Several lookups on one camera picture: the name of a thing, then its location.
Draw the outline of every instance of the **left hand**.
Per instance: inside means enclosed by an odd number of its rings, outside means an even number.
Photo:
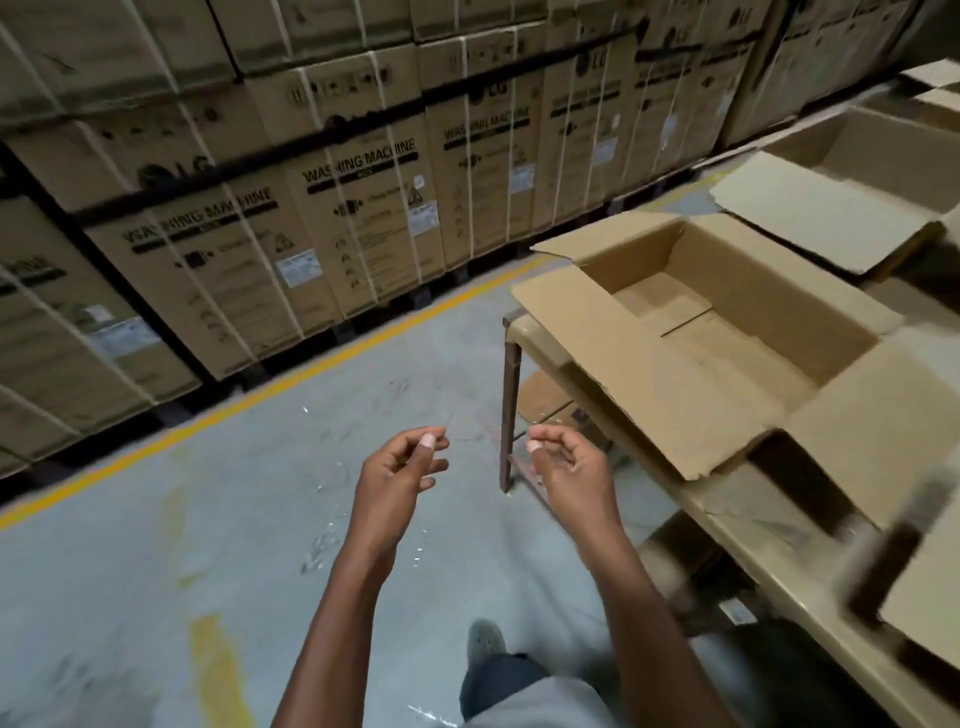
[[[368,457],[357,481],[344,549],[358,549],[389,572],[417,496],[436,484],[427,476],[449,466],[435,460],[434,452],[449,447],[443,427],[418,427],[400,432]]]

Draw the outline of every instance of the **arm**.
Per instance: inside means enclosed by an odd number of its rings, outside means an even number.
[[[274,716],[274,728],[360,728],[373,610],[417,496],[446,470],[442,427],[401,432],[364,462],[347,537]]]
[[[735,728],[627,538],[607,457],[568,427],[534,425],[530,437],[550,505],[603,599],[633,724]]]

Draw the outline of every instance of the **dark pants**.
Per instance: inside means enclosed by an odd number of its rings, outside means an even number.
[[[467,670],[460,688],[460,712],[470,720],[549,675],[527,655],[492,655]]]

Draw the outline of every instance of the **gray shoe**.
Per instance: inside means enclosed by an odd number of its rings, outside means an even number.
[[[492,655],[507,652],[503,633],[489,619],[477,619],[467,632],[467,665],[472,667],[486,662]]]

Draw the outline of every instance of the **table top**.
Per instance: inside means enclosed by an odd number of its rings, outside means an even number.
[[[684,482],[602,389],[530,315],[507,328],[622,450],[663,487],[762,588],[899,725],[957,726],[960,713],[897,662],[904,637],[871,630],[845,614],[841,585],[859,573],[877,541],[862,517],[827,533],[750,461],[696,482]]]

